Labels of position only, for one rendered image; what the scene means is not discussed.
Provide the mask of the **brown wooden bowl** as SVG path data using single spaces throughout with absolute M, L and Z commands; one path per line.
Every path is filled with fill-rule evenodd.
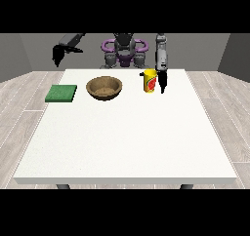
M 122 90 L 122 82 L 111 76 L 93 78 L 86 84 L 87 92 L 97 100 L 111 100 L 116 98 Z

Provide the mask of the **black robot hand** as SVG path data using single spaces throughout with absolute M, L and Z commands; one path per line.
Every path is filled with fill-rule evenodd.
M 55 63 L 55 66 L 59 66 L 64 58 L 65 53 L 82 53 L 82 50 L 70 46 L 56 45 L 53 47 L 52 52 L 53 52 L 52 60 Z
M 167 71 L 166 70 L 164 71 L 156 70 L 156 71 L 157 71 L 157 80 L 155 86 L 156 84 L 159 84 L 161 93 L 164 93 L 165 88 L 167 86 Z

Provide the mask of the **green square pad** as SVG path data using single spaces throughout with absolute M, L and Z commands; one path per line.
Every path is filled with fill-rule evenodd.
M 53 85 L 45 97 L 46 102 L 72 102 L 76 85 Z

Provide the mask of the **yellow cup with melon print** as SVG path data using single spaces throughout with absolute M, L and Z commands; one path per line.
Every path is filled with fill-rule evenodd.
M 146 93 L 153 93 L 155 83 L 157 80 L 157 71 L 155 69 L 146 69 L 144 71 L 144 91 Z

